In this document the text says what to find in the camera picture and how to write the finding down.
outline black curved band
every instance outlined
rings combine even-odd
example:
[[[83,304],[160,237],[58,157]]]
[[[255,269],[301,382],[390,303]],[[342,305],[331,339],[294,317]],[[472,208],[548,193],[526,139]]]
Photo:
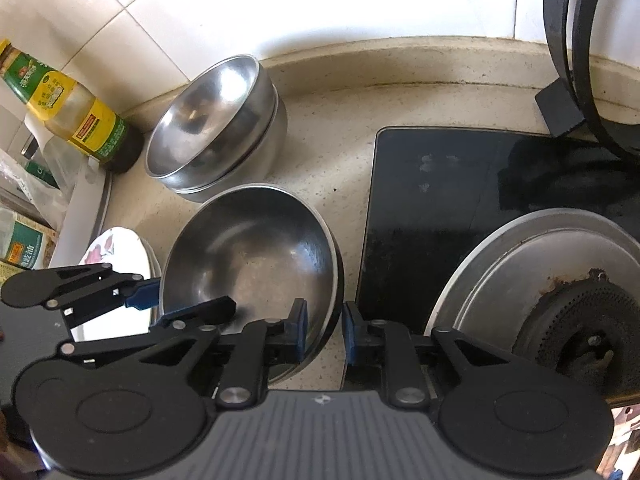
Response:
[[[559,79],[536,95],[538,107],[553,136],[585,123],[600,143],[623,160],[640,164],[640,124],[600,117],[591,89],[589,53],[598,0],[576,0],[572,31],[573,71],[566,49],[569,0],[543,0],[546,40]]]

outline stainless steel bowl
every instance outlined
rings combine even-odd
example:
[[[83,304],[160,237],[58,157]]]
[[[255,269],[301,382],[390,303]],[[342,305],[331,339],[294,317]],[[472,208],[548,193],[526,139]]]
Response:
[[[215,181],[262,137],[276,102],[271,79],[254,57],[217,63],[174,99],[154,129],[147,174],[183,189]]]
[[[192,202],[203,203],[230,187],[249,182],[260,182],[269,173],[278,158],[286,135],[287,109],[282,99],[278,99],[278,104],[267,131],[254,149],[236,167],[206,186],[193,189],[172,189],[172,191]]]
[[[213,197],[184,227],[160,297],[164,312],[231,297],[238,307],[223,333],[255,319],[284,318],[295,298],[306,299],[305,361],[273,367],[275,382],[302,370],[327,342],[343,290],[340,253],[318,212],[285,189],[247,184]]]

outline speckled countertop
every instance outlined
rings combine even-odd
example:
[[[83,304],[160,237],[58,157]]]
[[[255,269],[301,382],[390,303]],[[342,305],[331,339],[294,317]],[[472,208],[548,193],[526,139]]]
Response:
[[[266,180],[300,195],[328,223],[344,261],[344,297],[351,300],[358,281],[376,132],[384,126],[439,125],[544,134],[535,93],[535,89],[498,85],[420,84],[286,98],[286,145]],[[618,116],[625,115],[638,121],[636,110],[622,110]],[[146,176],[141,157],[132,170],[116,177],[104,227],[134,229],[164,264],[182,226],[198,207]],[[338,327],[305,370],[277,387],[338,389],[343,371]]]

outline yellow bottle cap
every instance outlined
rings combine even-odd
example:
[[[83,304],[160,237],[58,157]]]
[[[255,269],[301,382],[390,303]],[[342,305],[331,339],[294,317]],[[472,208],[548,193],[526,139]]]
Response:
[[[0,41],[0,54],[2,54],[9,45],[11,45],[11,41],[9,41],[7,38],[4,38],[4,40]]]

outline silver bolt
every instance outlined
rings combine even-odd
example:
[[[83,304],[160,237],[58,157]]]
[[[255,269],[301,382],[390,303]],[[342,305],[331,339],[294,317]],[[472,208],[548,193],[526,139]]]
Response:
[[[60,347],[60,351],[64,354],[64,355],[71,355],[73,352],[76,351],[76,346],[73,343],[64,343],[61,347]]]
[[[418,404],[425,398],[424,392],[418,388],[400,388],[396,391],[396,399],[403,404]]]
[[[220,393],[220,400],[225,404],[242,404],[251,397],[251,392],[242,386],[225,388]]]
[[[602,338],[599,335],[592,335],[587,339],[587,344],[589,346],[598,346],[600,343],[602,343]]]

